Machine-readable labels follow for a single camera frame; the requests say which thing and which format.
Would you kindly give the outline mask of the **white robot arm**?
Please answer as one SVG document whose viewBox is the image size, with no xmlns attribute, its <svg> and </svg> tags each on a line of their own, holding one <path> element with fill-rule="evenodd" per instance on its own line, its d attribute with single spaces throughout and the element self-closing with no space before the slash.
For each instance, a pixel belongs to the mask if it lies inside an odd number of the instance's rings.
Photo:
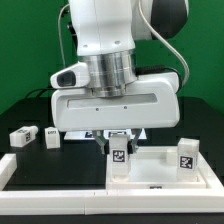
<svg viewBox="0 0 224 224">
<path fill-rule="evenodd" d="M 61 132 L 91 131 L 103 148 L 105 130 L 173 127 L 177 92 L 188 81 L 135 67 L 135 42 L 166 43 L 186 24 L 188 0 L 69 0 L 78 62 L 50 82 L 53 121 Z"/>
</svg>

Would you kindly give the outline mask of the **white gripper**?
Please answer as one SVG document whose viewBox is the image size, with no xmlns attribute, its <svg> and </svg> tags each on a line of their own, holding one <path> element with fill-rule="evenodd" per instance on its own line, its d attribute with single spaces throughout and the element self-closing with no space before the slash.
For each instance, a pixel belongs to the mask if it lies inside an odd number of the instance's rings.
<svg viewBox="0 0 224 224">
<path fill-rule="evenodd" d="M 61 131 L 93 131 L 106 154 L 109 141 L 103 130 L 132 129 L 128 153 L 137 152 L 141 128 L 175 126 L 180 119 L 176 92 L 179 78 L 173 72 L 140 75 L 125 86 L 122 96 L 98 97 L 88 87 L 87 65 L 77 63 L 51 76 L 52 117 Z"/>
</svg>

